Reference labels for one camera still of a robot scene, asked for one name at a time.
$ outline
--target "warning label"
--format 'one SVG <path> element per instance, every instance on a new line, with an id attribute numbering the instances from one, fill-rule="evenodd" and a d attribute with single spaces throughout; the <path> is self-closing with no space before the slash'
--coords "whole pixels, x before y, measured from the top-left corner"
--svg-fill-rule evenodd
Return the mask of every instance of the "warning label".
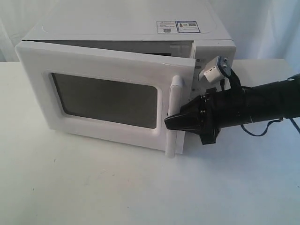
<path id="1" fill-rule="evenodd" d="M 176 21 L 157 21 L 157 32 L 159 34 L 178 33 Z"/>
<path id="2" fill-rule="evenodd" d="M 200 33 L 196 21 L 176 21 L 179 33 Z"/>

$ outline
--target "white table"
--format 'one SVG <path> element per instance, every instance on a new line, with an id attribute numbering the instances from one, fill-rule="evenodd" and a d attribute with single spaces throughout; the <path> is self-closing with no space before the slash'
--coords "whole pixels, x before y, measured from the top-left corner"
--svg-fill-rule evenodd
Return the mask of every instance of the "white table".
<path id="1" fill-rule="evenodd" d="M 294 74 L 283 60 L 233 69 L 248 86 Z M 49 130 L 20 63 L 0 63 L 0 93 L 1 225 L 300 224 L 300 136 L 289 120 L 262 138 L 223 129 L 215 145 L 187 135 L 169 159 Z"/>

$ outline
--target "microwave door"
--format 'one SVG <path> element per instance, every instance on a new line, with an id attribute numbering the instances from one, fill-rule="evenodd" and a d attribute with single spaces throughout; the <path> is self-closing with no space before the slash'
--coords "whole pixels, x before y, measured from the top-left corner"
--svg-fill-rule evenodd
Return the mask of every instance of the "microwave door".
<path id="1" fill-rule="evenodd" d="M 164 119 L 189 101 L 195 59 L 34 41 L 16 52 L 51 129 L 182 153 Z"/>

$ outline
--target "white microwave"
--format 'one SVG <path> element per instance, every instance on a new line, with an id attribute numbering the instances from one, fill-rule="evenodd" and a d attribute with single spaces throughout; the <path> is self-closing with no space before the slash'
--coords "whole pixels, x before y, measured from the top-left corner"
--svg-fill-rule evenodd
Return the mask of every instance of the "white microwave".
<path id="1" fill-rule="evenodd" d="M 63 0 L 16 46 L 51 129 L 176 153 L 164 119 L 235 51 L 205 0 Z"/>

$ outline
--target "white handle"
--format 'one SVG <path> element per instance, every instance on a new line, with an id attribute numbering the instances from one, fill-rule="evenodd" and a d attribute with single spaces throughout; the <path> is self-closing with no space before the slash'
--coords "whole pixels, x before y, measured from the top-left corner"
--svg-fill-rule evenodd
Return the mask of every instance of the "white handle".
<path id="1" fill-rule="evenodd" d="M 168 116 L 173 116 L 180 112 L 182 87 L 183 87 L 182 78 L 178 75 L 174 76 L 170 87 Z M 165 155 L 169 158 L 175 157 L 176 137 L 177 137 L 176 130 L 167 131 L 167 144 L 165 149 Z"/>

